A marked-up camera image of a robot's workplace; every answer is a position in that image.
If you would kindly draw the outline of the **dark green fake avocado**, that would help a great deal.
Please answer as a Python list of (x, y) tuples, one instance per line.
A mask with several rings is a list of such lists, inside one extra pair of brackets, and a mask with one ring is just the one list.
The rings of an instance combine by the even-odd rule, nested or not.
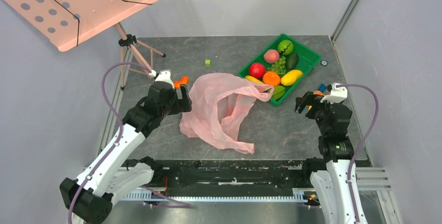
[(286, 69), (293, 70), (299, 62), (299, 55), (291, 53), (286, 57)]

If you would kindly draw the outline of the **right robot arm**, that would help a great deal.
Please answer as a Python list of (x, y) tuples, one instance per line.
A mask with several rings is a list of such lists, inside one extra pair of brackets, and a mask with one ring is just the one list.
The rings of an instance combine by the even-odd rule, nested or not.
[(322, 158), (306, 159), (301, 180), (313, 186), (326, 223), (367, 223), (357, 186), (354, 149), (347, 136), (352, 111), (343, 104), (346, 88), (329, 94), (306, 92), (296, 99), (296, 111), (315, 120), (321, 135), (318, 149)]

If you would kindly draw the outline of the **yellow fake lemon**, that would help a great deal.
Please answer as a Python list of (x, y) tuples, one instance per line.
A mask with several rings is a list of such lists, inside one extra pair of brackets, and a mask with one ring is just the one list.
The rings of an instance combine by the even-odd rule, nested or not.
[(292, 86), (294, 85), (301, 77), (303, 76), (303, 72), (301, 70), (290, 70), (280, 79), (280, 84), (283, 86)]

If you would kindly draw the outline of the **yellow fake corn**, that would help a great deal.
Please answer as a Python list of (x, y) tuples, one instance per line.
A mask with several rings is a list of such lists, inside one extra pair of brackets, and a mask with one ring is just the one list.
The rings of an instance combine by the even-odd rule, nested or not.
[(245, 76), (244, 78), (248, 81), (251, 81), (251, 82), (263, 84), (263, 82), (261, 80), (255, 78), (253, 76)]

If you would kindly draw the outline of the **green fake grapes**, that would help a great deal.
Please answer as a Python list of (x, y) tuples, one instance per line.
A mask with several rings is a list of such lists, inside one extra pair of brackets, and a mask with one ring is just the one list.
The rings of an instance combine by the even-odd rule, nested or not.
[(271, 66), (267, 68), (267, 71), (272, 71), (277, 74), (284, 74), (286, 70), (285, 56), (280, 57), (279, 60), (277, 60), (275, 63), (271, 64)]

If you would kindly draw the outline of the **red fake fruit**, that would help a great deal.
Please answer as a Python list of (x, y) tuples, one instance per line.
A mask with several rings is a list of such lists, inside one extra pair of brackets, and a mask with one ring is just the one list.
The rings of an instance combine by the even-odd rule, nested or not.
[(256, 78), (262, 79), (266, 73), (266, 67), (261, 63), (252, 63), (249, 68), (249, 75)]

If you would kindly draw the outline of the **pink plastic bag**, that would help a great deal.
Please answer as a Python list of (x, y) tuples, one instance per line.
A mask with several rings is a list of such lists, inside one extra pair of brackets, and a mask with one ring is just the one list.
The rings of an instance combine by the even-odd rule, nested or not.
[(202, 75), (195, 80), (189, 92), (192, 109), (182, 114), (180, 131), (219, 150), (232, 149), (253, 154), (253, 143), (238, 140), (240, 125), (255, 101), (269, 101), (273, 91), (272, 85), (229, 73)]

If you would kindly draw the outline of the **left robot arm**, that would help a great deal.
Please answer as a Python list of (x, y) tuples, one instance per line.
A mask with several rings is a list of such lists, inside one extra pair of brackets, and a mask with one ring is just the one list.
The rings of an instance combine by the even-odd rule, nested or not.
[(173, 84), (155, 81), (147, 96), (127, 111), (116, 135), (99, 156), (75, 179), (65, 178), (60, 186), (64, 205), (71, 223), (73, 215), (86, 223), (103, 223), (118, 201), (136, 188), (163, 182), (161, 169), (137, 163), (119, 176), (115, 174), (128, 156), (168, 115), (191, 110), (186, 85), (177, 90)]

